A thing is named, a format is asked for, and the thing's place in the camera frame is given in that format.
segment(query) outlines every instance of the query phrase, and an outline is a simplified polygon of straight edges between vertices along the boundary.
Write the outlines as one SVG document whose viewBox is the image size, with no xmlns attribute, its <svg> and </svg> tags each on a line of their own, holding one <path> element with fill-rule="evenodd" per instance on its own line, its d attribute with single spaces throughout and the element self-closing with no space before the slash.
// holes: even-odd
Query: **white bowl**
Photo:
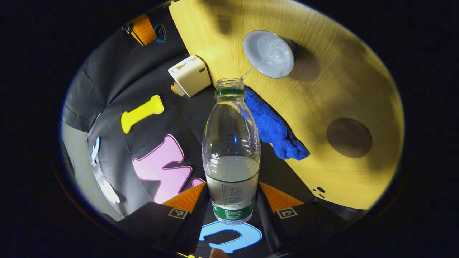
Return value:
<svg viewBox="0 0 459 258">
<path fill-rule="evenodd" d="M 260 73 L 271 78 L 283 78 L 293 69 L 293 43 L 272 32 L 255 30 L 242 43 L 249 62 Z"/>
</svg>

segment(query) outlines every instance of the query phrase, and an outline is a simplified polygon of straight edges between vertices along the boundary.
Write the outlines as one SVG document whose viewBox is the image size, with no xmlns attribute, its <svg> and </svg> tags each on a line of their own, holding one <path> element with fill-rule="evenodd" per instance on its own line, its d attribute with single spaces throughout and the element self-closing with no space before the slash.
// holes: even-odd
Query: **black background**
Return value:
<svg viewBox="0 0 459 258">
<path fill-rule="evenodd" d="M 457 253 L 458 157 L 451 80 L 453 2 L 318 1 L 306 3 L 367 43 L 402 96 L 406 141 L 396 201 L 381 215 L 304 257 L 452 257 Z M 92 223 L 53 173 L 62 102 L 88 54 L 152 1 L 3 1 L 6 82 L 2 203 L 9 257 L 155 257 L 135 251 Z M 56 169 L 62 169 L 54 163 Z M 383 200 L 378 208 L 390 204 Z"/>
</svg>

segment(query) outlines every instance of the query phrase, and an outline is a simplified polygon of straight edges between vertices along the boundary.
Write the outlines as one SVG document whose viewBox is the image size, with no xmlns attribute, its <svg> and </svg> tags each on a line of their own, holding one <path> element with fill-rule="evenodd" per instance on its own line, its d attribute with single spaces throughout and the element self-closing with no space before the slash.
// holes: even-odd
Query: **yellow bone-shaped toy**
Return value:
<svg viewBox="0 0 459 258">
<path fill-rule="evenodd" d="M 138 121 L 152 114 L 161 114 L 163 111 L 164 106 L 162 105 L 161 98 L 158 95 L 154 95 L 147 103 L 131 112 L 124 112 L 121 115 L 121 127 L 123 128 L 123 132 L 127 134 L 131 130 L 131 127 Z"/>
</svg>

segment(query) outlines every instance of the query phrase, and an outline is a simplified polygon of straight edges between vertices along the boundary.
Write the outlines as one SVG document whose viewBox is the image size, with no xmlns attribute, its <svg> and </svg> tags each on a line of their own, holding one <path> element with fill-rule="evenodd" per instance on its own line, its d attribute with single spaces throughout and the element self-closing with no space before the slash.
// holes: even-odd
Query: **white power adapter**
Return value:
<svg viewBox="0 0 459 258">
<path fill-rule="evenodd" d="M 197 56 L 190 56 L 173 67 L 169 68 L 169 74 L 177 84 L 171 86 L 173 92 L 192 97 L 202 89 L 210 85 L 210 76 L 206 64 Z"/>
</svg>

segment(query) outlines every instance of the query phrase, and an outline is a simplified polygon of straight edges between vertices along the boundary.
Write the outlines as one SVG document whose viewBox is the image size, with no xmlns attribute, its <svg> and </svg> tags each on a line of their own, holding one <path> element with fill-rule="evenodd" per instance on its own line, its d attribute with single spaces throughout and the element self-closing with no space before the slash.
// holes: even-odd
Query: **green bottle cap ring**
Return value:
<svg viewBox="0 0 459 258">
<path fill-rule="evenodd" d="M 246 91 L 243 89 L 237 89 L 237 88 L 224 88 L 224 89 L 219 89 L 215 91 L 216 96 L 220 95 L 230 95 L 230 94 L 240 94 L 240 95 L 245 95 Z"/>
</svg>

